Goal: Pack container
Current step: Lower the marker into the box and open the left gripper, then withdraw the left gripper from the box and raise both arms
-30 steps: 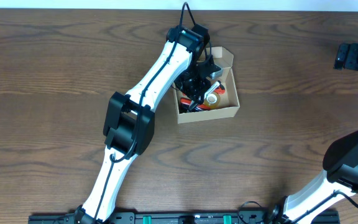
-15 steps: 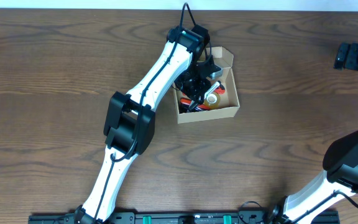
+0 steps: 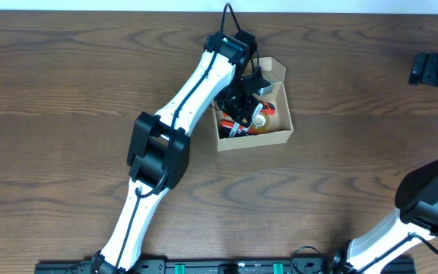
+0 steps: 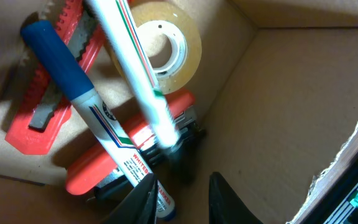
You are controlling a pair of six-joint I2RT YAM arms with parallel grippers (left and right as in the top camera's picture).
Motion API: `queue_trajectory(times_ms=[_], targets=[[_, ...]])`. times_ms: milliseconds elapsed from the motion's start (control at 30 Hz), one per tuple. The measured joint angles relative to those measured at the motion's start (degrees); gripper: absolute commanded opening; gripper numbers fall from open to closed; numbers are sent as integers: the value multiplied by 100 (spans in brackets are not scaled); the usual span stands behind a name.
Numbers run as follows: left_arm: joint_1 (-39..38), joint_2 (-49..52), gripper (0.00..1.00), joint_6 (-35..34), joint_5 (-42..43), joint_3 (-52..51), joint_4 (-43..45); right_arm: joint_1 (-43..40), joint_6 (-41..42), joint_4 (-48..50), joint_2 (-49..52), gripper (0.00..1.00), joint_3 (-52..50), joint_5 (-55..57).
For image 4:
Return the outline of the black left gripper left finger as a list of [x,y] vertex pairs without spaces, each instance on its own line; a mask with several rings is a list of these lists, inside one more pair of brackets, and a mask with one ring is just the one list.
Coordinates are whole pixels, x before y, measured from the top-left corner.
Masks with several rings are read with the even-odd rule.
[[147,174],[103,220],[103,224],[156,224],[158,181]]

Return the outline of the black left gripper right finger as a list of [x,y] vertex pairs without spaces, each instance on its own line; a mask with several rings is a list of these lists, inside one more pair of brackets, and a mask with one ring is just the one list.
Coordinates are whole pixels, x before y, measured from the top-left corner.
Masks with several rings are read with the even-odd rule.
[[208,203],[210,224],[262,224],[220,172],[209,177]]

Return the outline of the cardboard box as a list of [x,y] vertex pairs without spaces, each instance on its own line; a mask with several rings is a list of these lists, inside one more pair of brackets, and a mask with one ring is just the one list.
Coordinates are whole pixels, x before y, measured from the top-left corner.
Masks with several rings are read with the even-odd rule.
[[[37,67],[19,30],[56,23],[63,1],[0,1],[0,223],[99,223],[110,211],[64,187],[66,169],[96,139],[77,112],[50,152],[5,140]],[[155,169],[177,205],[175,223],[208,222],[208,182],[222,173],[264,223],[299,223],[329,173],[347,167],[358,130],[358,1],[177,1],[198,26],[202,58],[187,88],[206,138],[196,179]]]

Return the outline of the orange utility knife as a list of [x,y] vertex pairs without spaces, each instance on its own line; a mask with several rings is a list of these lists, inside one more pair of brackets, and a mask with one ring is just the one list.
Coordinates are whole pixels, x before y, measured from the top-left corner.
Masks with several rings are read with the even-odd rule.
[[[81,69],[88,72],[104,44],[104,35],[83,1],[65,2],[54,33],[68,47]],[[47,154],[61,126],[71,116],[70,107],[46,69],[39,65],[5,140],[26,155]]]

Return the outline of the black whiteboard marker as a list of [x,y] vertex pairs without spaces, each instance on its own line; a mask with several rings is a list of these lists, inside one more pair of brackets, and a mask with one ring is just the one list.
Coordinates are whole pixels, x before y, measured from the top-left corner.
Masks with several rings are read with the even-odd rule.
[[86,0],[86,4],[104,31],[172,172],[183,180],[192,179],[194,172],[186,147],[141,46],[128,3],[120,0]]

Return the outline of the yellow clear tape roll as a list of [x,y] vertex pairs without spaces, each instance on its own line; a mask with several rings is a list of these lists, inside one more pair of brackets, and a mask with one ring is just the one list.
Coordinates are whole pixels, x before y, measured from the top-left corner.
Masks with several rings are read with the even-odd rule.
[[[185,11],[169,2],[145,2],[130,10],[146,55],[147,40],[153,34],[162,34],[168,39],[172,52],[164,65],[154,67],[148,55],[147,58],[163,95],[178,91],[192,79],[201,60],[201,39],[195,22]],[[109,56],[124,77],[111,46]]]

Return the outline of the blue whiteboard marker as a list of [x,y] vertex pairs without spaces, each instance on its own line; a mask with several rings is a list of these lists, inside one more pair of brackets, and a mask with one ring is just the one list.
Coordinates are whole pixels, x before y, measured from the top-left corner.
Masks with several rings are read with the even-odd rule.
[[51,23],[29,24],[21,36],[128,181],[135,187],[152,173]]

